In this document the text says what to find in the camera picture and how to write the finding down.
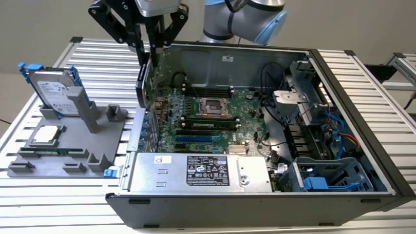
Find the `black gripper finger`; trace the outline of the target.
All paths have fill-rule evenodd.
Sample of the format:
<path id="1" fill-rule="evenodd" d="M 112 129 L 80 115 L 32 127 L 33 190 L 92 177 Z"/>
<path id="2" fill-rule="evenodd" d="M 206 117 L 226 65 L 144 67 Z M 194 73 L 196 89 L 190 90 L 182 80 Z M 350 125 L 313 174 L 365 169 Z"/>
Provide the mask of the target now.
<path id="1" fill-rule="evenodd" d="M 172 22 L 166 28 L 164 27 L 162 15 L 152 16 L 148 18 L 148 23 L 145 24 L 145 27 L 150 44 L 150 58 L 153 67 L 157 67 L 158 64 L 156 50 L 158 48 L 170 46 L 186 23 L 188 12 L 188 6 L 185 4 L 180 4 L 177 11 L 169 14 Z"/>
<path id="2" fill-rule="evenodd" d="M 126 43 L 137 54 L 138 64 L 148 60 L 141 39 L 141 25 L 149 26 L 133 0 L 94 0 L 88 13 L 117 43 Z"/>

